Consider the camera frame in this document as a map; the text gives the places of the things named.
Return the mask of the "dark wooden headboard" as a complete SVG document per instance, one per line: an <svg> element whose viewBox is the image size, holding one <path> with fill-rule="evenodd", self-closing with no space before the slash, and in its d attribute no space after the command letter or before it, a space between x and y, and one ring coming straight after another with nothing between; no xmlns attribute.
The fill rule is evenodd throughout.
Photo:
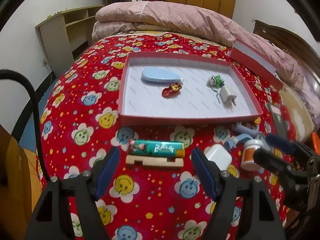
<svg viewBox="0 0 320 240"><path fill-rule="evenodd" d="M255 20L253 33L291 55L307 71L307 76L319 83L319 55L303 38L287 29L259 20Z"/></svg>

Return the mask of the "green toy keychain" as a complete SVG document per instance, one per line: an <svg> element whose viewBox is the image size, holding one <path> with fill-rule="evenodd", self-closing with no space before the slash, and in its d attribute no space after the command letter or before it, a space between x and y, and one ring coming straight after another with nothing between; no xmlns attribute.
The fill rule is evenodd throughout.
<svg viewBox="0 0 320 240"><path fill-rule="evenodd" d="M216 75L216 76L210 76L207 80L207 84L210 87L214 87L214 88L221 88L222 86L224 86L225 82L224 80L221 78L221 76Z"/></svg>

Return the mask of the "grey plastic cover plate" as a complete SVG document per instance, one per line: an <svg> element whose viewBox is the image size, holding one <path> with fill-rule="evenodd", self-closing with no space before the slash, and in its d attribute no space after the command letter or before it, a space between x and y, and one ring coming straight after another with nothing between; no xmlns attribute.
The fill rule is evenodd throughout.
<svg viewBox="0 0 320 240"><path fill-rule="evenodd" d="M268 152L273 151L273 147L271 147L267 142L266 142L266 137L262 132L258 132L257 136L255 137L256 140L260 140L262 142L262 148Z"/></svg>

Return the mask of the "white orange-label jar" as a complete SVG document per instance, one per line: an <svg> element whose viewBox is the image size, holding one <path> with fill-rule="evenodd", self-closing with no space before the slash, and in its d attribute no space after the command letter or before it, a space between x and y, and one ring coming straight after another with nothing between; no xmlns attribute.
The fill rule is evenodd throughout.
<svg viewBox="0 0 320 240"><path fill-rule="evenodd" d="M258 171L261 167L254 162L253 154L259 148L262 148L261 140L252 139L244 143L240 167L245 171Z"/></svg>

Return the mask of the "beige open shelf unit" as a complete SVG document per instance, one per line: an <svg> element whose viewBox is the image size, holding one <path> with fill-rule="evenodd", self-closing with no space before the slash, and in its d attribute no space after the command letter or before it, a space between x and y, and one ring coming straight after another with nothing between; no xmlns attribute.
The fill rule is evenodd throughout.
<svg viewBox="0 0 320 240"><path fill-rule="evenodd" d="M75 59L92 45L95 15L102 5L57 12L35 26L49 66L60 78Z"/></svg>

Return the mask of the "light blue oval case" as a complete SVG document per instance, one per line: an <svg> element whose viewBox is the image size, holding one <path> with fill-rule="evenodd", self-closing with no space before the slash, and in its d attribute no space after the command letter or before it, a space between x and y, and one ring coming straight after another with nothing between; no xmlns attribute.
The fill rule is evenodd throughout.
<svg viewBox="0 0 320 240"><path fill-rule="evenodd" d="M176 83L182 82L182 78L167 69L156 67L145 68L142 71L142 80L153 83Z"/></svg>

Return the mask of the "wooden notched block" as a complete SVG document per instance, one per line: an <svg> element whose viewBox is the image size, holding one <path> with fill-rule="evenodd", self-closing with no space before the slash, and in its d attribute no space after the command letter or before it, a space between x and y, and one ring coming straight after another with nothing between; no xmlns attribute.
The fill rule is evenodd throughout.
<svg viewBox="0 0 320 240"><path fill-rule="evenodd" d="M183 158L176 158L173 161L169 161L165 157L147 157L140 155L127 155L126 164L135 165L141 164L143 166L150 167L167 167L167 168L181 168L184 166Z"/></svg>

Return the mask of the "grey-blue curved plastic bracket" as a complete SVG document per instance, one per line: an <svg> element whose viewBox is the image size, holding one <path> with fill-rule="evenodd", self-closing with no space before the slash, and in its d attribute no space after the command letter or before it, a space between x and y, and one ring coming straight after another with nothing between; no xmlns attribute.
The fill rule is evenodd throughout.
<svg viewBox="0 0 320 240"><path fill-rule="evenodd" d="M259 133L259 125L245 126L241 122L236 122L232 124L232 130L240 134L245 133L251 137L256 137Z"/></svg>

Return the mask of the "teal cartoon lighter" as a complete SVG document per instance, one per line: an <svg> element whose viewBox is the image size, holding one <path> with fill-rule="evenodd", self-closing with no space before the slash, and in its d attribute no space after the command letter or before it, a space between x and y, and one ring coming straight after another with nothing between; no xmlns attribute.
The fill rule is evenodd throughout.
<svg viewBox="0 0 320 240"><path fill-rule="evenodd" d="M148 157L184 158L185 146L183 142L131 139L127 152Z"/></svg>

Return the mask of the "blue plastic clip part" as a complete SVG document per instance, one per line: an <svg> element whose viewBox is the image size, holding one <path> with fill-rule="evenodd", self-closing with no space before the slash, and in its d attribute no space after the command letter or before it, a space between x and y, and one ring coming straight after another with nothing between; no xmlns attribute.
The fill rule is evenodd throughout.
<svg viewBox="0 0 320 240"><path fill-rule="evenodd" d="M249 140L253 140L253 137L247 133L242 133L240 135L232 136L229 139L227 139L223 143L223 146L228 152L231 152L232 149L236 148L238 143L245 143Z"/></svg>

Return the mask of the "black smartphone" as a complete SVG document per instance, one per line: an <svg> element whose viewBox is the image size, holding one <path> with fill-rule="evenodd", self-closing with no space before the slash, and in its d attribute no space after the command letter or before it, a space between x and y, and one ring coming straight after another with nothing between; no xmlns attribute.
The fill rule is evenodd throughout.
<svg viewBox="0 0 320 240"><path fill-rule="evenodd" d="M268 107L268 110L271 113L273 124L274 124L274 127L275 127L275 132L268 132L268 134L272 133L272 134L275 134L275 135L277 135L279 137L282 137L283 139L288 139L288 137L287 137L287 125L286 125L286 122L284 121L284 119L282 117L280 107L278 107L278 106L276 106L274 104L271 104L271 103L268 103L267 107Z"/></svg>

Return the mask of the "white usb charger plug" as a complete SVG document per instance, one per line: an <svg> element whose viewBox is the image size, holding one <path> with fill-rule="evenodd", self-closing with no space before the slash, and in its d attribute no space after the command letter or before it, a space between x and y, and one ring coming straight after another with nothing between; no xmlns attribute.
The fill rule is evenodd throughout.
<svg viewBox="0 0 320 240"><path fill-rule="evenodd" d="M228 106L228 107L236 106L235 99L236 99L237 95L235 94L235 92L232 90L231 87L229 87L227 85L222 86L219 94L220 94L220 97L221 97L223 103L226 106Z"/></svg>

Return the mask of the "pink folded quilt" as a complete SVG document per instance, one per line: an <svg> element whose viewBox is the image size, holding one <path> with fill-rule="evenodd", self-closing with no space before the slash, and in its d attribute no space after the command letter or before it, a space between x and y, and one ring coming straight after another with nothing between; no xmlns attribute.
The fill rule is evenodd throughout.
<svg viewBox="0 0 320 240"><path fill-rule="evenodd" d="M95 15L94 40L121 31L124 23L144 23L174 32L204 38L227 47L240 39L262 53L276 68L278 76L306 98L316 97L301 66L289 54L259 35L215 11L180 3L161 1L117 2L102 7Z"/></svg>

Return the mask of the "red box lid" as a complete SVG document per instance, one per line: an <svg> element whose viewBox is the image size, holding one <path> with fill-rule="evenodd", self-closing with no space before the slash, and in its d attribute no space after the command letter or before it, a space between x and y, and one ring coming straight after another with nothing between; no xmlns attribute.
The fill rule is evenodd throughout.
<svg viewBox="0 0 320 240"><path fill-rule="evenodd" d="M276 91L282 89L283 83L276 74L277 68L262 53L244 41L238 38L234 41L230 57L264 79Z"/></svg>

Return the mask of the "white earbuds case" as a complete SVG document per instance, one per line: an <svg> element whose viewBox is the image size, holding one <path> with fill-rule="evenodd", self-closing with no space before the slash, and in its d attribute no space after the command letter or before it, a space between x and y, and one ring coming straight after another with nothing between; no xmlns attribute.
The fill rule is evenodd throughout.
<svg viewBox="0 0 320 240"><path fill-rule="evenodd" d="M206 147L204 149L204 155L209 161L216 163L221 171L227 170L232 163L231 154L220 144Z"/></svg>

